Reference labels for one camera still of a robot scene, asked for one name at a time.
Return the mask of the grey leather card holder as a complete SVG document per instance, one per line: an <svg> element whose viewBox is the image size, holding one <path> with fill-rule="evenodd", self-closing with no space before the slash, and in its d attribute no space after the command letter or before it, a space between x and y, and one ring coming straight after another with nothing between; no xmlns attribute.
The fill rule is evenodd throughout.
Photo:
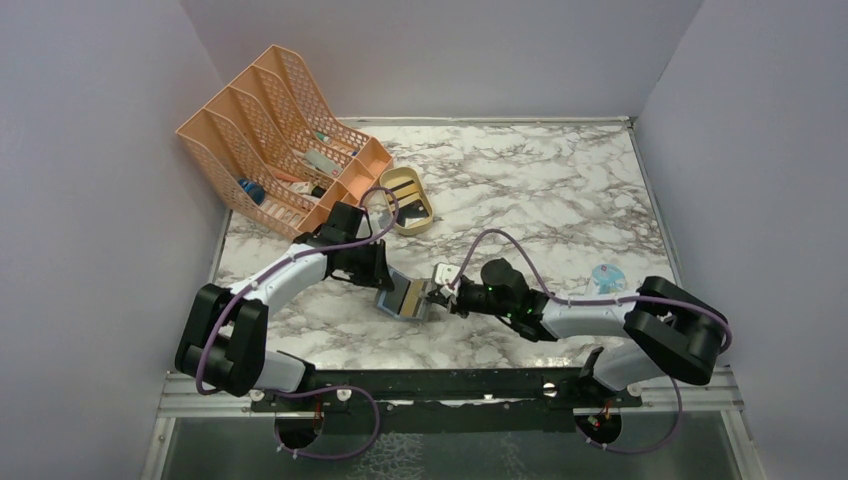
<svg viewBox="0 0 848 480"><path fill-rule="evenodd" d="M383 314L403 321L425 321L431 303L427 300L432 282L427 278L411 278L397 269L389 268L394 289L379 290L375 308Z"/></svg>

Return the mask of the gold credit card black stripe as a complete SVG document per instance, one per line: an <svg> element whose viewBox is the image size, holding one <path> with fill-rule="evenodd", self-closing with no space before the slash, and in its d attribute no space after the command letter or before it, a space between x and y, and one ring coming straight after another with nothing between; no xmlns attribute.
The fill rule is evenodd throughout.
<svg viewBox="0 0 848 480"><path fill-rule="evenodd" d="M428 288L428 280L412 280L401 303L399 315L404 318L425 318L429 308Z"/></svg>

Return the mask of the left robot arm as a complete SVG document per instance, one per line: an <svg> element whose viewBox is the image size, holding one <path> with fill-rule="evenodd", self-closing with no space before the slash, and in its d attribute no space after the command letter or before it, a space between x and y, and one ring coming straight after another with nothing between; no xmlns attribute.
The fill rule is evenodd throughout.
<svg viewBox="0 0 848 480"><path fill-rule="evenodd" d="M369 222L362 207L336 203L327 221L297 236L273 263L231 286L204 285L196 294L179 341L175 367L195 380L202 395L239 397L276 391L298 411L313 401L313 364L267 348L270 318L300 293L341 271L355 285L394 287L384 236L359 230Z"/></svg>

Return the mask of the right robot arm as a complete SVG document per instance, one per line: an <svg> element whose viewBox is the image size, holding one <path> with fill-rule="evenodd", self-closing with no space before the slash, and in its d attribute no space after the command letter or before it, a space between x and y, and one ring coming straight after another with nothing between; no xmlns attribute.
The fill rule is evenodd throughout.
<svg viewBox="0 0 848 480"><path fill-rule="evenodd" d="M579 398L600 407L629 385L668 376L706 385L727 347L727 320L663 277L649 276L633 291L578 297L559 303L530 287L505 259L487 262L475 282L453 265L440 264L427 300L449 313L490 315L530 342L571 337L620 337L599 347L577 380Z"/></svg>

